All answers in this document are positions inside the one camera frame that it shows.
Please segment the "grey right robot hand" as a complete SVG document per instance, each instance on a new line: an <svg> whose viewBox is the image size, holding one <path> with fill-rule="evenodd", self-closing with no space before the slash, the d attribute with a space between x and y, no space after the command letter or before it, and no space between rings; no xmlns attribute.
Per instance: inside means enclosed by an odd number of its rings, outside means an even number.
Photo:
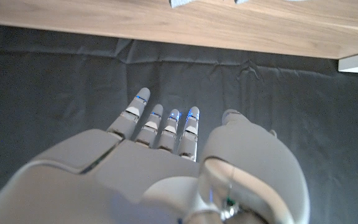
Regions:
<svg viewBox="0 0 358 224"><path fill-rule="evenodd" d="M226 110L201 152L200 111L183 131L141 89L105 130L40 153L0 190L0 223L308 223L305 175L275 131Z"/></svg>

